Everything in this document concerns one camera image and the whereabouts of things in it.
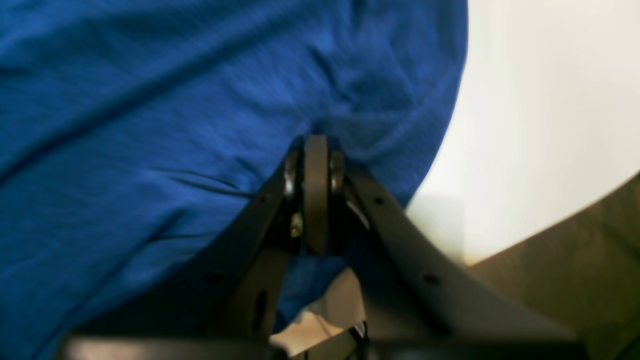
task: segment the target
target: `brown floor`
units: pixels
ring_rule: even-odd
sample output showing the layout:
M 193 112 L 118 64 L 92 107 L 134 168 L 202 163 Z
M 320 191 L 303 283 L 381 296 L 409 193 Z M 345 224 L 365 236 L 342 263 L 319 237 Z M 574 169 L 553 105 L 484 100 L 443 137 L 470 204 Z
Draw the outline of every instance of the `brown floor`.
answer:
M 575 329 L 594 360 L 640 359 L 640 176 L 469 270 Z

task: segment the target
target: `metal frame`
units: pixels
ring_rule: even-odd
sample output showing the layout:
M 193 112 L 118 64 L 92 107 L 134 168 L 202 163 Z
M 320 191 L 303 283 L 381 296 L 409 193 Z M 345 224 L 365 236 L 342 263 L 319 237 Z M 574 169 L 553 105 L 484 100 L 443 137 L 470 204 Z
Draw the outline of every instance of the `metal frame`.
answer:
M 303 236 L 292 237 L 291 218 L 300 209 Z M 306 149 L 296 139 L 210 246 L 152 289 L 71 332 L 58 358 L 286 359 L 267 341 L 287 261 L 301 246 L 342 256 L 360 281 L 367 334 L 356 338 L 352 359 L 586 358 L 572 332 L 451 263 L 338 141 L 323 136 L 310 137 Z

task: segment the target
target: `hole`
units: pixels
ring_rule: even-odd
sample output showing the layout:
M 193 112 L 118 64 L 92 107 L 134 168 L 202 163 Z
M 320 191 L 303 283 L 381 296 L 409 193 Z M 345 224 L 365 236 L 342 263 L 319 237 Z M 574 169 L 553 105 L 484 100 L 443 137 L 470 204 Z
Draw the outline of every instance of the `hole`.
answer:
M 424 274 L 422 275 L 422 281 L 428 283 L 428 284 L 432 284 L 432 285 L 437 285 L 440 284 L 440 279 L 438 279 L 438 277 L 436 277 L 433 274 Z
M 213 270 L 209 272 L 206 277 L 208 283 L 214 283 L 222 280 L 222 272 L 219 270 Z
M 255 305 L 253 307 L 253 321 L 251 322 L 251 330 L 257 332 L 262 327 L 264 321 L 264 315 L 267 311 L 267 291 L 262 289 L 255 299 Z

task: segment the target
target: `blue fabric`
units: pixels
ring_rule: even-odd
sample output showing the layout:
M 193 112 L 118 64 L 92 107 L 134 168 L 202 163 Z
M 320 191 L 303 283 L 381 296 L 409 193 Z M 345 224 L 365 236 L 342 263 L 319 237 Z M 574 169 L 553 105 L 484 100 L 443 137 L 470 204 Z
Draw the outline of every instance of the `blue fabric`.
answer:
M 187 261 L 296 135 L 406 204 L 466 46 L 464 0 L 0 1 L 0 359 L 50 358 Z M 279 326 L 343 268 L 293 261 Z

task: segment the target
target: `metal arm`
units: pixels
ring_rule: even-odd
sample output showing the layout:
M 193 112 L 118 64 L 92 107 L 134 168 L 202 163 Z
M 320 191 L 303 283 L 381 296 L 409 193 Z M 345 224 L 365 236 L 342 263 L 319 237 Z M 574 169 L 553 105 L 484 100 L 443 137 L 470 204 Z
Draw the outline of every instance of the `metal arm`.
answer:
M 301 240 L 314 255 L 342 256 L 360 281 L 367 332 L 355 336 L 352 359 L 586 359 L 572 332 L 451 263 L 336 140 L 312 136 L 306 151 L 303 145 L 292 144 L 210 246 L 71 332 L 58 359 L 286 359 L 268 337 L 288 258 L 299 254 Z M 298 237 L 291 219 L 300 209 Z

